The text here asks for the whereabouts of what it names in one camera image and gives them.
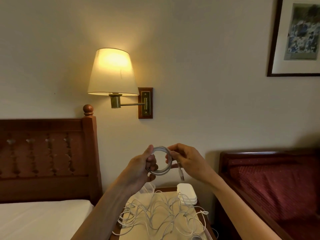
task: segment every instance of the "bedpost finial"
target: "bedpost finial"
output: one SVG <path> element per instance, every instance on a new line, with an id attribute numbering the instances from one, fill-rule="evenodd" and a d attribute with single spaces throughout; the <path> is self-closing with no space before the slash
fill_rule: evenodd
<path id="1" fill-rule="evenodd" d="M 83 112 L 85 116 L 92 116 L 94 114 L 94 108 L 90 104 L 83 106 Z"/>

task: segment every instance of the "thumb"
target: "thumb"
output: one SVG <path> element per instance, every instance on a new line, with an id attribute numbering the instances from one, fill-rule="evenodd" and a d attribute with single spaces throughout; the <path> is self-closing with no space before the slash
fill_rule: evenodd
<path id="1" fill-rule="evenodd" d="M 181 163 L 182 165 L 184 164 L 184 162 L 187 160 L 186 158 L 184 158 L 180 153 L 175 152 L 175 151 L 170 151 L 170 155 L 172 156 L 172 158 L 174 160 L 176 160 L 177 162 Z"/>
<path id="2" fill-rule="evenodd" d="M 153 151 L 153 145 L 149 145 L 148 148 L 141 155 L 141 159 L 147 160 L 147 158 L 151 155 L 152 151 Z"/>

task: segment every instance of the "table surface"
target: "table surface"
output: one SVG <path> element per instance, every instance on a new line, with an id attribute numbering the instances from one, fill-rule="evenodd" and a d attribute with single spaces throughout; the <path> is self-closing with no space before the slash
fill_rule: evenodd
<path id="1" fill-rule="evenodd" d="M 177 187 L 156 188 L 155 190 L 156 190 L 156 191 L 157 191 L 157 190 L 161 190 L 162 192 L 173 192 L 173 191 L 177 191 Z M 199 203 L 199 200 L 198 200 L 196 206 L 201 206 L 200 203 Z M 196 208 L 195 208 L 195 211 L 196 211 L 196 212 L 199 212 L 199 211 L 200 211 L 200 208 L 196 207 Z M 208 232 L 209 232 L 210 236 L 212 237 L 212 239 L 213 239 L 213 240 L 217 240 L 217 238 L 216 238 L 215 235 L 214 235 L 213 230 L 212 230 L 211 227 L 210 227 L 210 222 L 208 221 L 208 218 L 205 217 L 205 223 L 204 223 L 202 217 L 199 217 L 199 219 L 200 219 L 200 221 L 201 221 L 201 223 L 202 223 L 203 225 L 206 223 L 206 229 L 208 230 Z M 119 233 L 120 233 L 121 228 L 120 228 L 120 226 L 119 226 L 118 223 L 115 225 L 113 231 L 114 231 L 114 233 L 116 233 L 116 234 L 119 234 Z M 119 236 L 115 236 L 115 235 L 111 234 L 109 240 L 119 240 Z"/>

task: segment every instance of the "wooden bed frame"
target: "wooden bed frame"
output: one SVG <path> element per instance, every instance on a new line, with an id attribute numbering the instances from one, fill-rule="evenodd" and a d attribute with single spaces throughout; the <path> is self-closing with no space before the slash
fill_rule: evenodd
<path id="1" fill-rule="evenodd" d="M 93 107 L 83 118 L 0 120 L 0 203 L 102 196 Z"/>
<path id="2" fill-rule="evenodd" d="M 242 200 L 250 206 L 250 208 L 268 225 L 275 233 L 283 240 L 293 240 L 285 230 L 278 225 L 258 204 L 246 194 L 233 178 L 228 173 L 228 169 L 232 164 L 237 164 L 241 161 L 244 165 L 252 159 L 263 158 L 268 163 L 271 162 L 298 162 L 305 163 L 306 158 L 318 158 L 318 149 L 298 149 L 298 150 L 283 150 L 283 151 L 230 151 L 220 154 L 219 175 L 224 181 L 242 198 Z M 215 203 L 215 224 L 214 226 L 219 232 L 219 239 L 234 239 L 241 240 L 237 230 L 233 226 L 231 220 L 222 208 L 220 202 Z"/>

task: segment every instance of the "framed painting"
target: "framed painting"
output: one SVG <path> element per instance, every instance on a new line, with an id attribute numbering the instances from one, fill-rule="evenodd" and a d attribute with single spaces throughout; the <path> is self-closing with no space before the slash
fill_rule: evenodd
<path id="1" fill-rule="evenodd" d="M 320 0 L 278 0 L 267 76 L 320 76 Z"/>

